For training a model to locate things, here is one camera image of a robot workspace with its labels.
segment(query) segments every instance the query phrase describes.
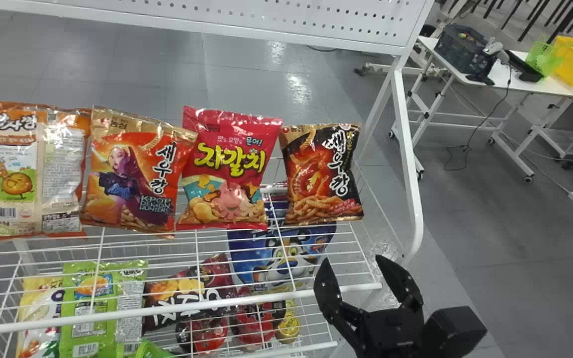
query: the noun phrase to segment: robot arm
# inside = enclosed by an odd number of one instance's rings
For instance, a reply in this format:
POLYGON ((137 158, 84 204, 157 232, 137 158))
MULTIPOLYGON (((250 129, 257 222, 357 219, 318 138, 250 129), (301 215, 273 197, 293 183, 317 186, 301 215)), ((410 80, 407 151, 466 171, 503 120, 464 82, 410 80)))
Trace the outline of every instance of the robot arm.
POLYGON ((384 256, 375 257, 398 308, 368 312, 342 300, 337 278, 325 259, 313 290, 325 319, 358 358, 462 358, 487 329, 468 306, 435 311, 423 322, 423 298, 407 270, 384 256))

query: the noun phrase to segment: green basket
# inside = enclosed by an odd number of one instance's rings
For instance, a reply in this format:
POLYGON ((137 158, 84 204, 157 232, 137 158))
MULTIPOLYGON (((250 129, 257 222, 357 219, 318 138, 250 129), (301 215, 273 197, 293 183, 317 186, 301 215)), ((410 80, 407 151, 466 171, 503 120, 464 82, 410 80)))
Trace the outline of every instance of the green basket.
POLYGON ((539 71, 543 77, 554 73, 554 70, 565 60, 564 57, 557 55, 557 49, 553 50, 553 45, 546 43, 545 39, 543 35, 534 41, 525 59, 525 63, 539 71))

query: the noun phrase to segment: snack bag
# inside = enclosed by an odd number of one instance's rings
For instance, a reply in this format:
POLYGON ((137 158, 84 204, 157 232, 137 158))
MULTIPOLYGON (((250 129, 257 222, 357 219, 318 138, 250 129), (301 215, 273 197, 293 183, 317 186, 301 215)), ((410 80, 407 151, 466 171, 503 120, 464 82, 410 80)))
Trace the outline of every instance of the snack bag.
POLYGON ((0 102, 0 239, 81 236, 89 109, 0 102))
MULTIPOLYGON (((249 292, 243 287, 239 294, 248 295, 249 292)), ((234 342, 239 345, 236 348, 247 352, 262 348, 262 343, 269 342, 275 335, 286 310, 284 301, 236 306, 236 312, 230 318, 234 342)))
MULTIPOLYGON (((66 288, 62 316, 134 310, 143 304, 147 262, 143 260, 98 265, 93 261, 63 267, 66 288), (91 298, 94 307, 91 311, 91 298)), ((141 342, 141 317, 63 326, 62 357, 122 358, 136 353, 141 342)))
MULTIPOLYGON (((275 209, 281 204, 284 202, 273 202, 275 209)), ((280 228, 279 231, 275 225, 268 231, 229 231, 229 250, 236 272, 234 283, 245 285, 251 294, 286 292, 293 290, 293 276, 295 287, 300 289, 314 274, 318 259, 335 231, 335 222, 294 229, 280 228)))
MULTIPOLYGON (((236 297, 230 272, 227 255, 219 254, 200 263, 200 275, 196 267, 191 267, 174 274, 169 279, 148 282, 145 284, 145 307, 196 302, 200 301, 199 295, 202 295, 203 301, 236 297)), ((213 310, 146 316, 143 331, 163 328, 189 317, 193 319, 220 317, 230 310, 230 307, 220 307, 213 310)))
POLYGON ((359 124, 291 125, 280 132, 289 210, 285 224, 358 220, 364 216, 351 172, 359 124))
POLYGON ((266 229, 259 186, 281 125, 279 118, 184 107, 183 127, 198 132, 198 145, 183 172, 189 204, 177 230, 266 229))
MULTIPOLYGON (((61 277, 23 279, 19 322, 61 316, 64 290, 61 277)), ((16 358, 59 358, 59 327, 26 329, 17 333, 16 358)))
POLYGON ((227 326, 225 317, 178 321, 176 339, 183 353, 198 353, 203 357, 225 342, 227 326))
POLYGON ((196 133, 95 106, 84 224, 173 231, 178 179, 196 133))

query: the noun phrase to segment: green snack bag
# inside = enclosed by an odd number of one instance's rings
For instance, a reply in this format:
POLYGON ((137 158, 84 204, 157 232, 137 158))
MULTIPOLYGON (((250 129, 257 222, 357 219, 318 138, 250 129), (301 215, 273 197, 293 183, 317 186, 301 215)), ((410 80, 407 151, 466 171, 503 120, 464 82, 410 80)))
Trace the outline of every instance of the green snack bag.
POLYGON ((160 349, 155 344, 149 340, 143 339, 141 346, 138 351, 136 351, 136 358, 174 358, 175 355, 166 351, 165 349, 160 349))
MULTIPOLYGON (((143 304, 147 262, 122 263, 92 261, 68 263, 63 267, 66 294, 61 317, 88 315, 94 284, 94 313, 132 310, 143 304)), ((133 356, 141 340, 141 317, 128 317, 63 326, 59 354, 61 358, 122 358, 133 356)))

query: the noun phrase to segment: blue snack bag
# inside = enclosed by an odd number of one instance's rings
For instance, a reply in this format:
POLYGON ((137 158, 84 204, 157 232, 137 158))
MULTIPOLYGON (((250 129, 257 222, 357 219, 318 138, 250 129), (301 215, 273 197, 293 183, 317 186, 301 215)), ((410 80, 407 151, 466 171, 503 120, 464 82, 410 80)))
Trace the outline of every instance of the blue snack bag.
MULTIPOLYGON (((276 219, 284 221, 284 209, 288 207, 288 202, 273 202, 275 211, 270 210, 268 202, 266 206, 269 218, 275 212, 276 219)), ((295 287, 301 288, 312 277, 315 265, 335 232, 335 222, 320 226, 280 227, 285 245, 282 248, 272 220, 269 220, 268 231, 229 231, 229 249, 236 273, 234 283, 247 285, 252 294, 285 292, 293 290, 290 282, 292 275, 295 287)))

